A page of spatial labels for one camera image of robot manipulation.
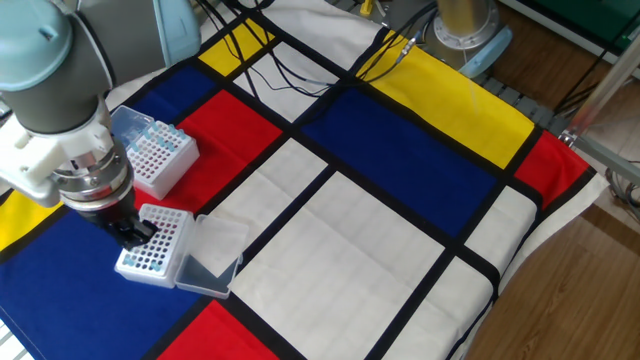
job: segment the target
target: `metal cylinder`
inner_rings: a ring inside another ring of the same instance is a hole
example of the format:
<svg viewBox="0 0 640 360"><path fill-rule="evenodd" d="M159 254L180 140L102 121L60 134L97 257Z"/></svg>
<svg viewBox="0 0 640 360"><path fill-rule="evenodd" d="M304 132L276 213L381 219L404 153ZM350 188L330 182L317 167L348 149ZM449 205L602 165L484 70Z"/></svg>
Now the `metal cylinder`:
<svg viewBox="0 0 640 360"><path fill-rule="evenodd" d="M475 34L489 18L487 0L438 0L438 10L449 33L459 37Z"/></svg>

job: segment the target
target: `light blue base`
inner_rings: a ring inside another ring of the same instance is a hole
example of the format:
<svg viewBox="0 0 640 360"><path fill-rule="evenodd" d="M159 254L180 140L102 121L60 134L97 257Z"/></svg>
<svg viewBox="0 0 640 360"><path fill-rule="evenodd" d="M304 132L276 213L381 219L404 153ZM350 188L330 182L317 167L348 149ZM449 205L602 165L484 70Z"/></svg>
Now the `light blue base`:
<svg viewBox="0 0 640 360"><path fill-rule="evenodd" d="M503 27L476 56L460 68L459 72L470 79L482 74L491 64L498 60L511 42L511 39L513 39L511 29L507 26Z"/></svg>

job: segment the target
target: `white pipette tip rack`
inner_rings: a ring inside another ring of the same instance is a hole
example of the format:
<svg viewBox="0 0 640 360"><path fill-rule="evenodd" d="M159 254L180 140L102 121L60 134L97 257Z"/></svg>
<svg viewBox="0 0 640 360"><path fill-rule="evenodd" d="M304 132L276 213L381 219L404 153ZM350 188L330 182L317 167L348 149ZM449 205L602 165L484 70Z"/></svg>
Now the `white pipette tip rack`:
<svg viewBox="0 0 640 360"><path fill-rule="evenodd" d="M127 157L134 186L162 200L200 157L196 141L173 125L154 121L131 143Z"/></svg>
<svg viewBox="0 0 640 360"><path fill-rule="evenodd" d="M115 271L130 281L173 288L186 244L194 231L193 214L144 204L140 220L151 221L158 232L148 244L131 251L122 250Z"/></svg>

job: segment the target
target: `white device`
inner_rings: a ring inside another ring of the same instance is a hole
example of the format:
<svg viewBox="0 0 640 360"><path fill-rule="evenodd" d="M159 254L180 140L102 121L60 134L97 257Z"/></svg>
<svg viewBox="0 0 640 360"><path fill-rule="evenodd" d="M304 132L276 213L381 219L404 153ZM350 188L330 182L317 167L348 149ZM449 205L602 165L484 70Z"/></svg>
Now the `white device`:
<svg viewBox="0 0 640 360"><path fill-rule="evenodd" d="M134 187L162 200L198 159L196 141L172 125L151 123L131 145L127 157Z"/></svg>

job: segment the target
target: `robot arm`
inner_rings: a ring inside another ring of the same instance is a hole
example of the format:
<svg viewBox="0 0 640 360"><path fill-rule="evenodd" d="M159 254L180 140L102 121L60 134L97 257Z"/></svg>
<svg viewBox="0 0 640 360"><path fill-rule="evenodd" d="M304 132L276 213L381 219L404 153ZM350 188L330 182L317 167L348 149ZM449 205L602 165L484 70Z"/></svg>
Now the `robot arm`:
<svg viewBox="0 0 640 360"><path fill-rule="evenodd" d="M62 200L125 247L156 231L133 206L133 172L105 91L200 48L188 0L0 1L0 178L43 206Z"/></svg>

